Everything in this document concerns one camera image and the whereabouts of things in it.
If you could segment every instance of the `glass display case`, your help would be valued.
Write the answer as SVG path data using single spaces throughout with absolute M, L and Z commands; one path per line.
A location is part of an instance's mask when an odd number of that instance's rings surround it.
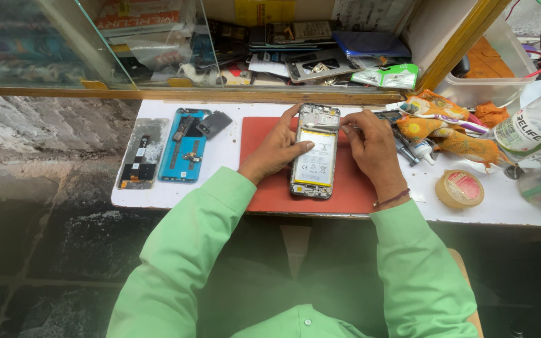
M 135 89 L 81 8 L 0 0 L 0 87 Z
M 0 0 L 0 95 L 394 102 L 435 88 L 506 3 Z M 413 64 L 416 86 L 353 77 L 375 65 L 350 54 L 336 31 L 389 35 L 409 55 L 382 60 L 382 71 L 394 60 Z
M 93 0 L 76 0 L 83 7 Z M 94 26 L 140 89 L 222 87 L 200 0 L 106 0 Z

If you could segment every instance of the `shirt cuff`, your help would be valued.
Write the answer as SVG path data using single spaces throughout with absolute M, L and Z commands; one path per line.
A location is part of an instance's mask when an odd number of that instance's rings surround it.
M 250 180 L 226 166 L 221 166 L 201 189 L 240 216 L 256 192 L 256 186 Z
M 425 239 L 431 233 L 417 204 L 410 201 L 370 214 L 381 245 L 400 245 Z

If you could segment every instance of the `red bracelet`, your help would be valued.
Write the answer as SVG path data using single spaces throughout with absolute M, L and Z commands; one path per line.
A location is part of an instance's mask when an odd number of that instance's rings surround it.
M 393 197 L 393 198 L 390 198 L 390 199 L 387 200 L 387 201 L 383 201 L 383 202 L 380 203 L 379 200 L 376 200 L 375 203 L 373 203 L 373 206 L 374 206 L 374 207 L 378 207 L 378 206 L 380 206 L 381 204 L 386 204 L 386 203 L 388 203 L 388 202 L 395 201 L 395 200 L 397 200 L 398 198 L 400 198 L 400 197 L 402 197 L 402 196 L 404 196 L 404 195 L 407 195 L 409 192 L 410 192 L 410 188 L 408 188 L 408 189 L 402 191 L 400 194 L 398 194 L 398 196 Z

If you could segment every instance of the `white table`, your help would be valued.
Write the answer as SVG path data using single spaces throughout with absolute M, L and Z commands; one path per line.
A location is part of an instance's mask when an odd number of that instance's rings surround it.
M 189 191 L 200 187 L 221 165 L 237 170 L 241 145 L 241 123 L 244 117 L 278 117 L 289 106 L 276 104 L 176 104 L 165 103 L 161 100 L 143 100 L 137 117 L 172 120 L 179 107 L 208 109 L 210 111 L 220 110 L 233 119 L 232 125 L 206 142 L 204 161 L 201 165 L 198 181 L 195 183 L 156 181 L 153 188 L 149 190 L 121 190 L 114 187 L 112 190 L 112 203 L 114 205 L 161 209 L 174 207 Z M 344 116 L 361 109 L 340 107 L 340 110 Z M 541 226 L 541 209 L 521 198 L 516 188 L 516 182 L 507 178 L 502 171 L 490 175 L 473 171 L 464 159 L 450 153 L 442 153 L 435 166 L 421 161 L 411 168 L 406 159 L 399 158 L 400 167 L 408 181 L 410 196 L 417 202 L 428 221 Z M 481 204 L 470 209 L 460 210 L 449 208 L 438 200 L 435 194 L 435 182 L 441 177 L 444 170 L 452 169 L 471 172 L 481 181 L 485 190 L 485 199 Z M 368 217 L 366 214 L 315 213 L 314 215 Z

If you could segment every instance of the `red mat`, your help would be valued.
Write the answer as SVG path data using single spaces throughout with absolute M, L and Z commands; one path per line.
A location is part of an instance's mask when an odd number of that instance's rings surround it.
M 239 164 L 254 152 L 265 136 L 275 126 L 278 117 L 245 117 L 242 124 L 241 154 Z M 297 118 L 291 120 L 296 131 Z M 248 211 L 264 212 L 319 212 L 319 213 L 370 213 L 377 200 L 375 188 L 368 177 L 360 171 L 350 142 L 343 132 L 337 138 L 337 159 L 333 194 L 327 199 L 292 195 L 289 192 L 291 168 L 288 166 L 258 184 Z

